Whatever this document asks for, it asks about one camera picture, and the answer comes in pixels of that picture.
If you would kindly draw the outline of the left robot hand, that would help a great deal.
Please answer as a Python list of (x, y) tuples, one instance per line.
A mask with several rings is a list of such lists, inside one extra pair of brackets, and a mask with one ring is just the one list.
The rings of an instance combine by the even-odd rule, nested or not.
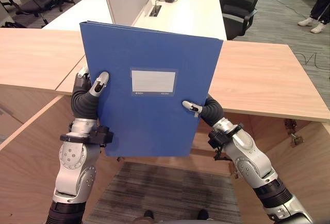
[(84, 65), (76, 74), (71, 96), (71, 109), (75, 117), (73, 132), (88, 133), (96, 126), (99, 98), (110, 79), (108, 72), (101, 72), (94, 82), (91, 82), (88, 67)]

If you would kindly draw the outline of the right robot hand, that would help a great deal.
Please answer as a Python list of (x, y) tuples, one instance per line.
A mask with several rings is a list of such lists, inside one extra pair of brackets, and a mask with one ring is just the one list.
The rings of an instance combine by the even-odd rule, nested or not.
[(184, 108), (193, 112), (195, 117), (201, 117), (213, 130), (229, 134), (234, 132), (234, 130), (238, 131), (243, 128), (242, 124), (234, 125), (225, 118), (222, 106), (209, 94), (203, 106), (187, 100), (182, 101), (182, 105)]

